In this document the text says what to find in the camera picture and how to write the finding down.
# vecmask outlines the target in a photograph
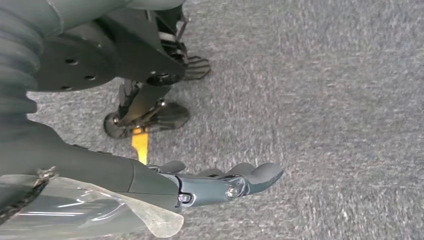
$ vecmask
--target circular mounting plate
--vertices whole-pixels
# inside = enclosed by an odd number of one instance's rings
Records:
[[[116,77],[112,41],[93,22],[46,39],[41,68],[35,74],[39,92],[68,92],[103,85]]]

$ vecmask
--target plastic wrap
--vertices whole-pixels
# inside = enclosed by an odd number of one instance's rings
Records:
[[[22,194],[36,179],[31,175],[1,176],[3,200]],[[169,238],[180,231],[183,222],[182,215],[147,202],[91,183],[56,177],[35,201],[0,225],[0,240],[87,239],[140,231]]]

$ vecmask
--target metal bolt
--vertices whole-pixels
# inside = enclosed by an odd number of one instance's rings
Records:
[[[159,99],[159,101],[157,101],[156,104],[157,104],[158,107],[165,107],[166,102],[163,98],[161,98],[161,99]]]
[[[230,186],[228,188],[228,190],[226,191],[226,196],[229,199],[233,199],[233,198],[237,197],[237,195],[239,195],[239,190],[235,186]]]
[[[192,197],[190,195],[187,194],[180,194],[178,196],[178,201],[181,203],[188,203],[190,202],[190,200],[192,199]]]

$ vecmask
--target black metal plate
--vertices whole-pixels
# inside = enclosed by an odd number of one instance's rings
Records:
[[[185,80],[200,80],[210,72],[211,64],[209,63],[209,60],[199,56],[192,56],[188,58],[188,67],[185,71]]]
[[[114,139],[125,139],[138,134],[155,133],[166,130],[175,130],[181,128],[190,119],[190,113],[187,108],[171,102],[161,109],[157,114],[142,127],[142,132],[134,133],[137,129],[137,120],[126,126],[118,126],[114,123],[116,113],[110,113],[103,122],[103,128],[106,134]]]
[[[118,54],[94,22],[45,40],[39,92],[68,92],[103,85],[116,77]]]
[[[122,59],[118,75],[140,83],[154,76],[183,76],[184,66],[164,50],[154,11],[121,8],[99,21],[113,35]]]

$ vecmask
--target yellow tape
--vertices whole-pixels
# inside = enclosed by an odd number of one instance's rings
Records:
[[[142,130],[140,128],[134,130],[134,133],[137,135],[132,136],[131,145],[137,151],[138,160],[142,164],[147,165],[147,155],[149,152],[149,134],[139,134],[141,132]]]

